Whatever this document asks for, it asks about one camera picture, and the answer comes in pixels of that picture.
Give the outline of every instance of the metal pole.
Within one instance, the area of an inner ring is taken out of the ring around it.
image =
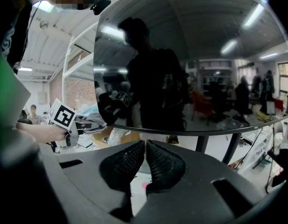
[[[231,158],[233,157],[233,154],[236,151],[240,138],[241,138],[241,133],[234,133],[232,135],[229,147],[222,161],[223,163],[227,165],[229,164],[229,162],[231,161]]]
[[[205,153],[209,136],[199,136],[196,146],[196,152]]]

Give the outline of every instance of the bag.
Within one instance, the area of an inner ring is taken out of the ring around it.
[[[184,92],[182,70],[174,52],[168,49],[160,49],[162,56],[166,57],[164,64],[164,78],[162,81],[161,96],[162,109],[180,109],[184,106]]]

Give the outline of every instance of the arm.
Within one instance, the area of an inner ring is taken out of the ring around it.
[[[65,133],[67,132],[66,129],[57,125],[28,125],[17,123],[16,128],[31,134],[39,143],[64,140]]]

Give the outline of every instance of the textured black pad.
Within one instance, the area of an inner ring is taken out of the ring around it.
[[[99,171],[113,190],[130,192],[130,183],[144,161],[145,142],[140,140],[137,143],[105,158]]]
[[[177,154],[147,140],[147,162],[150,166],[152,183],[146,188],[147,194],[161,192],[175,186],[185,173],[185,162]]]

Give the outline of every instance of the white box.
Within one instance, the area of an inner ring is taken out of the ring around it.
[[[63,127],[67,130],[70,129],[77,113],[67,105],[63,104],[60,100],[56,99],[49,111],[50,121]]]

